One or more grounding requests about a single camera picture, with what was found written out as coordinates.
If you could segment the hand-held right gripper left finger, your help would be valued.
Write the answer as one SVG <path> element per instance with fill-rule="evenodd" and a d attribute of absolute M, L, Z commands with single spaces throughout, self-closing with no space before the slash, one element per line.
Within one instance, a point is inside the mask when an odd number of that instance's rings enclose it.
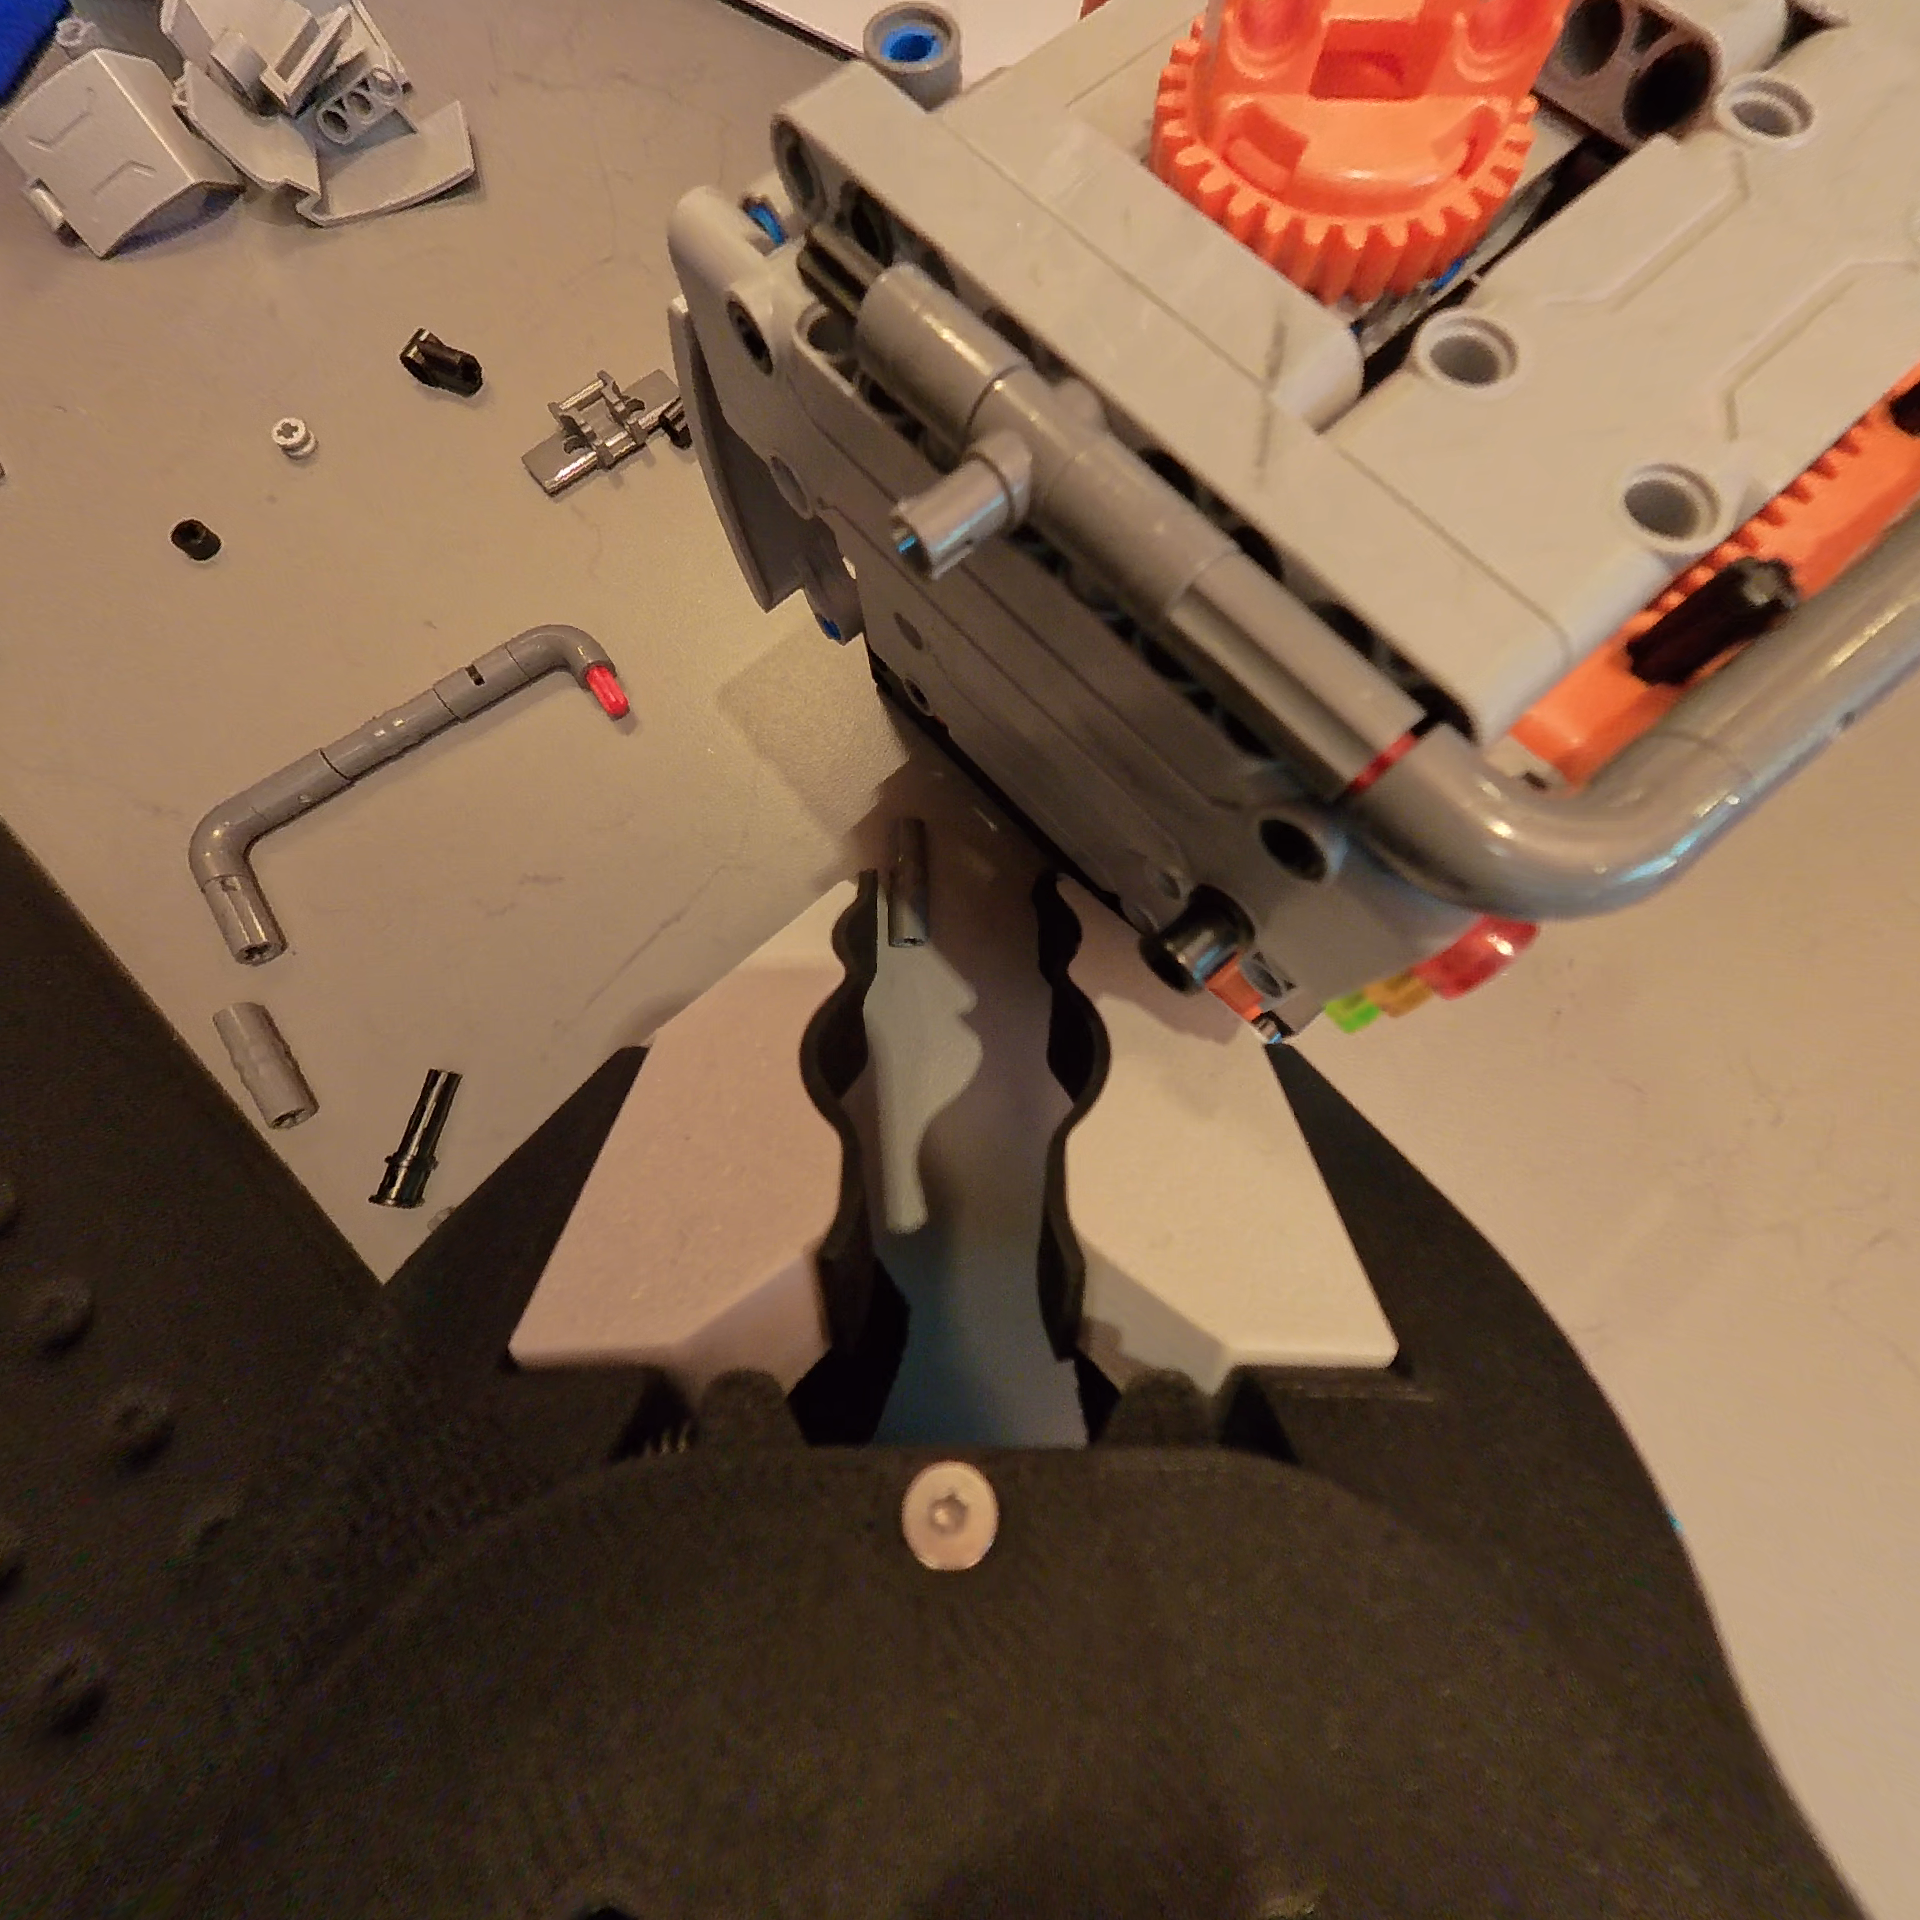
<path fill-rule="evenodd" d="M 878 1316 L 848 1094 L 878 877 L 841 881 L 674 1015 L 511 1333 L 524 1369 L 809 1372 Z"/>

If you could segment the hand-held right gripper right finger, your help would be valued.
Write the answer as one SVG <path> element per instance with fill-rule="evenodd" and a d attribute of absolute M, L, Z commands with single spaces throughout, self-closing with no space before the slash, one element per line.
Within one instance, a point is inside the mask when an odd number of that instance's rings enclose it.
<path fill-rule="evenodd" d="M 1034 886 L 1046 1063 L 1043 1322 L 1113 1381 L 1166 1369 L 1385 1369 L 1397 1352 L 1269 1060 L 1277 1016 L 1236 963 L 1192 994 L 1068 875 Z"/>

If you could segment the grey bent brick tube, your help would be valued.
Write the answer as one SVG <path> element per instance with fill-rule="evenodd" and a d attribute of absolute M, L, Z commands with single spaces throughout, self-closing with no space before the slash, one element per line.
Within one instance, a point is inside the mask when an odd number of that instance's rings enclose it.
<path fill-rule="evenodd" d="M 554 671 L 571 677 L 607 718 L 629 717 L 614 655 L 582 629 L 544 622 L 213 804 L 189 836 L 189 875 L 227 953 L 266 964 L 288 945 L 253 864 L 260 838 Z"/>

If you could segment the grey brick model orange gear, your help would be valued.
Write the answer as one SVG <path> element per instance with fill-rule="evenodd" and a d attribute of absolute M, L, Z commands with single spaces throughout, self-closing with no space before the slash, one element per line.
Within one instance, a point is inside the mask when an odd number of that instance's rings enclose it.
<path fill-rule="evenodd" d="M 667 245 L 755 598 L 1269 1038 L 1663 889 L 1917 670 L 1914 3 L 947 21 Z"/>

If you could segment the grey track link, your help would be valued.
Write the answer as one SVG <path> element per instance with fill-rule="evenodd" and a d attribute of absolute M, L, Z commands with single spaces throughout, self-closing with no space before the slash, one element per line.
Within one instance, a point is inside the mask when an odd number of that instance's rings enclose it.
<path fill-rule="evenodd" d="M 636 383 L 618 383 L 610 371 L 554 401 L 554 427 L 543 443 L 524 453 L 524 466 L 555 498 L 581 477 L 623 464 L 648 447 L 659 409 L 682 399 L 667 371 L 647 371 Z"/>

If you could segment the black brick pin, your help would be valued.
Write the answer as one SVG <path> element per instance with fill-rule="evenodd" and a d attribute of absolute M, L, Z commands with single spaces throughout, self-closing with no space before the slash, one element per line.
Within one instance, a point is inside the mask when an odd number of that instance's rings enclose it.
<path fill-rule="evenodd" d="M 462 1075 L 429 1069 L 422 1080 L 410 1117 L 398 1149 L 383 1160 L 383 1172 L 370 1192 L 379 1209 L 418 1209 L 437 1167 L 437 1149 L 452 1115 Z"/>

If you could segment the short grey brick tube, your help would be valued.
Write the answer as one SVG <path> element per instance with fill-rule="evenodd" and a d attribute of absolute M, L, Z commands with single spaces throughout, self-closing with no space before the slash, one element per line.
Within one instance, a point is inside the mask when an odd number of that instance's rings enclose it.
<path fill-rule="evenodd" d="M 212 1015 L 227 1057 L 257 1115 L 275 1132 L 294 1130 L 320 1109 L 290 1042 L 257 1000 L 230 1000 Z"/>

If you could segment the black perforated pad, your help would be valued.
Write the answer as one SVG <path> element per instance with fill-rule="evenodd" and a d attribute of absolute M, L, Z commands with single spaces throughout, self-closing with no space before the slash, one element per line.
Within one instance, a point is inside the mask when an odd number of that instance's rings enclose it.
<path fill-rule="evenodd" d="M 374 1277 L 4 830 L 4 1915 L 146 1902 L 277 1689 L 257 1496 Z"/>

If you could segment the grey brick wing assembly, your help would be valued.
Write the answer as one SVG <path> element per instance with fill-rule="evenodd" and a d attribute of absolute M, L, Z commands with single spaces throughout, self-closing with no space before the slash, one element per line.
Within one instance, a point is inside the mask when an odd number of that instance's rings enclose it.
<path fill-rule="evenodd" d="M 318 227 L 424 205 L 474 174 L 461 103 L 418 115 L 365 3 L 163 3 L 175 109 L 240 178 Z"/>

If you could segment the grey curved brick panel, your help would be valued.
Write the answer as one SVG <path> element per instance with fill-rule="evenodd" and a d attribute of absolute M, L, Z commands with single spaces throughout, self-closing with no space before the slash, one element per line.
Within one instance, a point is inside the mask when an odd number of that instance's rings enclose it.
<path fill-rule="evenodd" d="M 22 194 L 60 234 L 113 257 L 243 194 L 240 171 L 173 103 L 163 64 L 94 49 L 4 116 Z"/>

